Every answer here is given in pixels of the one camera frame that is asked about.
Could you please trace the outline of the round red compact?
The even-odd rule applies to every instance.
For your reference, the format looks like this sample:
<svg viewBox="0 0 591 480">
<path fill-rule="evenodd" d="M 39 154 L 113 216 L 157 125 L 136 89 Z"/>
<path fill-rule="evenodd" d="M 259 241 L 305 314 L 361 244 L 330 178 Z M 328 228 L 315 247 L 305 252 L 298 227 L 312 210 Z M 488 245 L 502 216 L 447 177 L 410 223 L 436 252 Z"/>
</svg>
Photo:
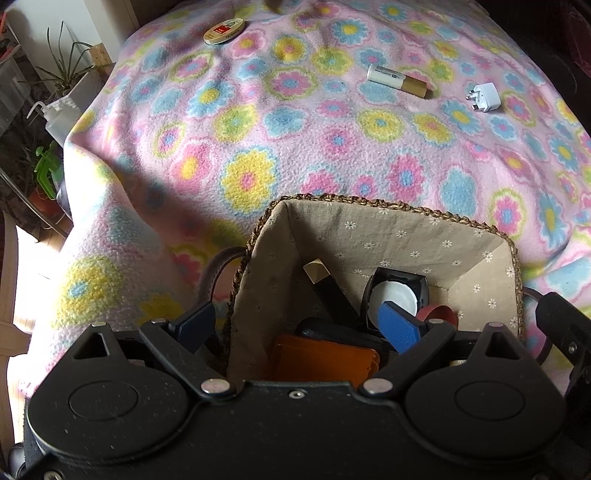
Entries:
<svg viewBox="0 0 591 480">
<path fill-rule="evenodd" d="M 459 320 L 456 312 L 448 305 L 429 304 L 417 313 L 417 318 L 423 322 L 433 319 L 443 320 L 447 323 L 458 326 Z"/>
</svg>

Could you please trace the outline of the black square compact white disc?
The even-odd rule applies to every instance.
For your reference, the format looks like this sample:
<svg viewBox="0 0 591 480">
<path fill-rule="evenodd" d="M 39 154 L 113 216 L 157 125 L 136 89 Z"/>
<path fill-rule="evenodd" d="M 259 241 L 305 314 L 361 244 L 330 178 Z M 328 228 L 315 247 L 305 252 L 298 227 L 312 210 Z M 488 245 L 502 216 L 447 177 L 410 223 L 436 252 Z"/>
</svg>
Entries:
<svg viewBox="0 0 591 480">
<path fill-rule="evenodd" d="M 424 275 L 379 267 L 363 290 L 360 315 L 370 330 L 378 330 L 378 309 L 387 302 L 417 313 L 430 303 L 429 285 Z"/>
</svg>

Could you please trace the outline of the dark blue glasses case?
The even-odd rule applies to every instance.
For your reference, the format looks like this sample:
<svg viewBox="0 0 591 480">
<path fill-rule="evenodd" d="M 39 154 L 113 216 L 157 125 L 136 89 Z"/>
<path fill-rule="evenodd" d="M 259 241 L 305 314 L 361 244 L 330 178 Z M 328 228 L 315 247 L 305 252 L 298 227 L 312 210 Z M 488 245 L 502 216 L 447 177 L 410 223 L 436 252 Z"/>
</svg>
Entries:
<svg viewBox="0 0 591 480">
<path fill-rule="evenodd" d="M 294 333 L 315 340 L 353 346 L 369 346 L 370 342 L 378 341 L 377 337 L 366 331 L 356 331 L 329 318 L 308 317 L 297 324 Z"/>
</svg>

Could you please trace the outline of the black rectangular lipstick box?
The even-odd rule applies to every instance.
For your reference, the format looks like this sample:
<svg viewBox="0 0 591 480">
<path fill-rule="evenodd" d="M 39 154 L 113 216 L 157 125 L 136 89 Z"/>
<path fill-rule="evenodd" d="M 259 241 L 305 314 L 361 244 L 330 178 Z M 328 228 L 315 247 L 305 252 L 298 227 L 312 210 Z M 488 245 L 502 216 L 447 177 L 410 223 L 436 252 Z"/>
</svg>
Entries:
<svg viewBox="0 0 591 480">
<path fill-rule="evenodd" d="M 320 258 L 304 264 L 304 273 L 311 281 L 312 289 L 321 301 L 329 317 L 354 331 L 363 331 L 363 323 L 359 312 L 349 302 L 348 297 L 335 277 Z"/>
</svg>

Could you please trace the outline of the orange plastic box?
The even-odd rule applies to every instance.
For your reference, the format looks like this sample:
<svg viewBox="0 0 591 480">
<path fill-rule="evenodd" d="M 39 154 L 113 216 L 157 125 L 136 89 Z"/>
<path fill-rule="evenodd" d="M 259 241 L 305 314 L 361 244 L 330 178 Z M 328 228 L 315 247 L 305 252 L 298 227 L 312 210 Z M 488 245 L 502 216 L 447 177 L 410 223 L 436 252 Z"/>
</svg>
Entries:
<svg viewBox="0 0 591 480">
<path fill-rule="evenodd" d="M 264 378 L 280 382 L 349 382 L 359 387 L 379 370 L 371 348 L 280 334 L 266 363 Z"/>
</svg>

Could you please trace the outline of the white UK plug adapter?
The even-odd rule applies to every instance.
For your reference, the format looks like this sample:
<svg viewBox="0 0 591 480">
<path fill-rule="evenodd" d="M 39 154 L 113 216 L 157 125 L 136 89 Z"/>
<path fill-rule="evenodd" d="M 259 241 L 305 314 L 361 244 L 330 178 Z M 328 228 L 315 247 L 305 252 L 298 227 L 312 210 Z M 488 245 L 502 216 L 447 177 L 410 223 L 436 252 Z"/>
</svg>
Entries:
<svg viewBox="0 0 591 480">
<path fill-rule="evenodd" d="M 501 98 L 492 82 L 476 85 L 466 96 L 475 111 L 489 112 L 501 107 Z"/>
</svg>

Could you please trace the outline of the white and gold tube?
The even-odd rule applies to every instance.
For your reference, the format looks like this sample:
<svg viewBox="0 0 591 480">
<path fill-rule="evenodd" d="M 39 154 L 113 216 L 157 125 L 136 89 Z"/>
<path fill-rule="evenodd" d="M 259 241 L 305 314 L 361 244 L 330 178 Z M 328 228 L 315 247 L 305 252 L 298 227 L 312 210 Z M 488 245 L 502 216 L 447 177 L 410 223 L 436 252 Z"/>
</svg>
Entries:
<svg viewBox="0 0 591 480">
<path fill-rule="evenodd" d="M 429 89 L 427 83 L 422 80 L 375 64 L 369 65 L 367 80 L 419 98 L 426 98 Z"/>
</svg>

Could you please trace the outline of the woven lined basket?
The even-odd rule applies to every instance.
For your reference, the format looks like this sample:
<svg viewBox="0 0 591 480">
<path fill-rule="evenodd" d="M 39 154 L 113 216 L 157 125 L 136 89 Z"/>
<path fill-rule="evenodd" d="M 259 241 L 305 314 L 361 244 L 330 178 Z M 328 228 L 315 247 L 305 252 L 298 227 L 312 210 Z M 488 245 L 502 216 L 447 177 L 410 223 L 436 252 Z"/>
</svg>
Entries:
<svg viewBox="0 0 591 480">
<path fill-rule="evenodd" d="M 242 257 L 222 283 L 228 305 L 207 354 L 211 367 L 233 381 L 263 378 L 277 335 L 327 315 L 304 274 L 304 264 L 315 259 L 365 328 L 372 327 L 369 283 L 384 268 L 425 281 L 430 301 L 450 306 L 464 330 L 499 321 L 516 337 L 525 335 L 516 245 L 496 227 L 467 217 L 401 202 L 301 194 L 240 221 L 215 219 L 205 238 L 211 260 L 204 282 L 231 249 Z"/>
</svg>

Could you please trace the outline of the floral pink fleece blanket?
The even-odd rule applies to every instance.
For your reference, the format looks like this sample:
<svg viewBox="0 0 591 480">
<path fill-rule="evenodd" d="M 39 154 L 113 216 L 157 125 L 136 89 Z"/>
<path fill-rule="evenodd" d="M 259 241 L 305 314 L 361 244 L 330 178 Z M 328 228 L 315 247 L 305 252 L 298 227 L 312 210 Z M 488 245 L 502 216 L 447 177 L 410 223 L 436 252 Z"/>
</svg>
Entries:
<svg viewBox="0 0 591 480">
<path fill-rule="evenodd" d="M 221 45 L 204 33 L 231 18 Z M 426 98 L 367 80 L 370 64 Z M 501 107 L 466 100 L 492 82 Z M 194 1 L 125 43 L 64 146 L 73 228 L 19 387 L 94 321 L 176 318 L 205 232 L 273 199 L 401 201 L 498 228 L 521 276 L 590 308 L 590 136 L 548 73 L 473 1 Z"/>
</svg>

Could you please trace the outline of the white squeeze bottle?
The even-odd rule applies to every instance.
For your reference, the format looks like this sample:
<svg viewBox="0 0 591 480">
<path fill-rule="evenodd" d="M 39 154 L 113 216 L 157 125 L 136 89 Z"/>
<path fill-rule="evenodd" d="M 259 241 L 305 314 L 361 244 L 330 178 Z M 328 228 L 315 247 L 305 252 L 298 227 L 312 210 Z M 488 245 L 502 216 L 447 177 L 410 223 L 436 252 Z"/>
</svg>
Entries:
<svg viewBox="0 0 591 480">
<path fill-rule="evenodd" d="M 27 119 L 35 112 L 40 113 L 45 119 L 46 131 L 60 147 L 64 146 L 70 131 L 82 116 L 82 111 L 69 98 L 51 104 L 38 101 L 32 105 Z"/>
</svg>

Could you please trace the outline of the potted green plant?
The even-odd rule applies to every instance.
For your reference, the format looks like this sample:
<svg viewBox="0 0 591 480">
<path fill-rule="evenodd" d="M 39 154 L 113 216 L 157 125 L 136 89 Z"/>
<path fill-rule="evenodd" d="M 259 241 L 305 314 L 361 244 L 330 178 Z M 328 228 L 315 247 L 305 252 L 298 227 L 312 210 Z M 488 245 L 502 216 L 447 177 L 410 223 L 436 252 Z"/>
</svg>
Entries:
<svg viewBox="0 0 591 480">
<path fill-rule="evenodd" d="M 57 41 L 53 43 L 50 28 L 46 28 L 45 42 L 55 68 L 49 70 L 36 65 L 35 69 L 40 71 L 38 79 L 31 80 L 24 77 L 22 80 L 17 81 L 18 84 L 27 85 L 30 88 L 50 84 L 53 87 L 53 92 L 49 98 L 58 99 L 69 94 L 86 74 L 96 69 L 93 63 L 86 66 L 81 65 L 82 59 L 92 48 L 91 44 L 73 40 L 67 53 L 64 53 L 62 49 L 64 31 L 69 32 L 69 28 L 64 21 L 61 21 Z"/>
</svg>

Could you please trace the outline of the oval gold tin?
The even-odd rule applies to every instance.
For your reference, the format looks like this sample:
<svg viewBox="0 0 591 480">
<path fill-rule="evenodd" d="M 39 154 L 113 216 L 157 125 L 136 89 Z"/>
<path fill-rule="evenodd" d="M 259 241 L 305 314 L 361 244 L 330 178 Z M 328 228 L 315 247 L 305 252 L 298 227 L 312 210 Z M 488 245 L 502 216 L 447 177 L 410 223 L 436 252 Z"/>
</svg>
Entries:
<svg viewBox="0 0 591 480">
<path fill-rule="evenodd" d="M 242 33 L 245 25 L 245 20 L 238 17 L 219 22 L 204 33 L 204 43 L 207 45 L 226 43 Z"/>
</svg>

